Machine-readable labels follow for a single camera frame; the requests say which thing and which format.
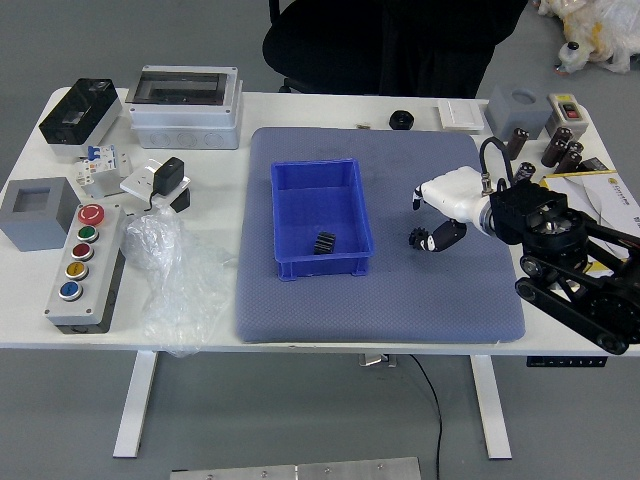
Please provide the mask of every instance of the blue mat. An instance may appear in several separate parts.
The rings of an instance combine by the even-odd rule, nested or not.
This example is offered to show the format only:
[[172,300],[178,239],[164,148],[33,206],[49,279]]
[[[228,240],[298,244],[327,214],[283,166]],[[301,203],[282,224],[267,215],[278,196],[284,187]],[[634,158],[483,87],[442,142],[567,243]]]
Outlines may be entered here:
[[[366,276],[278,279],[270,166],[355,158],[375,254]],[[468,135],[450,132],[263,128],[252,140],[236,286],[236,330],[246,342],[494,343],[524,335],[508,247],[469,226],[441,253],[414,250],[411,231],[446,218],[413,211],[424,181],[462,165],[479,168]]]

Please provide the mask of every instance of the black cable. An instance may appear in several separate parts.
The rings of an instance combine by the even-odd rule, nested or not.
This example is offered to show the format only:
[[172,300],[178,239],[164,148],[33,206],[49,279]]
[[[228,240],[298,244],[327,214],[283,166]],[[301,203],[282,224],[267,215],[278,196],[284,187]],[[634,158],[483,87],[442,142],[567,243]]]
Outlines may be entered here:
[[438,395],[436,395],[436,389],[433,388],[433,384],[431,383],[431,380],[429,380],[429,376],[427,375],[427,372],[424,371],[424,368],[422,368],[422,365],[420,364],[418,359],[415,357],[415,355],[409,354],[409,356],[413,358],[415,362],[418,364],[418,367],[420,367],[420,371],[424,375],[424,378],[427,380],[427,383],[431,388],[431,393],[433,393],[433,399],[436,401],[436,409],[438,411],[438,424],[440,425],[440,431],[438,432],[438,446],[436,447],[436,480],[440,480],[440,444],[442,443],[442,412],[440,411],[440,402],[438,401]]
[[484,142],[482,142],[482,145],[480,145],[480,167],[482,168],[482,173],[489,173],[487,171],[487,161],[484,158],[484,151],[487,148],[487,145],[489,145],[490,143],[493,143],[502,153],[504,169],[507,172],[507,180],[509,180],[509,185],[513,186],[513,169],[511,168],[511,159],[509,158],[507,146],[496,137],[489,137]]
[[151,203],[151,199],[153,198],[153,196],[154,196],[156,193],[158,193],[158,191],[157,191],[157,190],[154,190],[154,191],[152,191],[152,192],[151,192],[151,195],[149,195],[149,208],[145,209],[145,210],[144,210],[145,212],[148,212],[148,211],[150,211],[150,210],[153,208],[153,204]]

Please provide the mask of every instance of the metal plate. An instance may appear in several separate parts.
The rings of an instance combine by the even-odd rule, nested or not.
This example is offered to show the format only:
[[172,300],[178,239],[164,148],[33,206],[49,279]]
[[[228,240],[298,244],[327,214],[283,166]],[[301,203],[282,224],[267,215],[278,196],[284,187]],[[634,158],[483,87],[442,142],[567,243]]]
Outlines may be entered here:
[[172,472],[170,480],[420,480],[416,457]]

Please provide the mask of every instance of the power adapter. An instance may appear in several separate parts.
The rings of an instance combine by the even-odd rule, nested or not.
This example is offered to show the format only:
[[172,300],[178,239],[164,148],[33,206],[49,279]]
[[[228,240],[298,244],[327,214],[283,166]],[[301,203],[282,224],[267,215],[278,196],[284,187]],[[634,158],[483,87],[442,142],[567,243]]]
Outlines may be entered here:
[[171,157],[153,174],[153,193],[169,195],[184,178],[184,162]]

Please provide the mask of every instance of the blue plastic bin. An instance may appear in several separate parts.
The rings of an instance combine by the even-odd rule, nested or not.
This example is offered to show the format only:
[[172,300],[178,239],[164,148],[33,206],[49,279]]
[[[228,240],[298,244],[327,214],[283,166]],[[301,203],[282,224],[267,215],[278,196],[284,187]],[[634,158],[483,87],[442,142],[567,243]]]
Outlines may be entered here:
[[[274,163],[271,186],[280,280],[367,274],[374,249],[357,160]],[[335,235],[333,253],[314,255],[320,232]]]

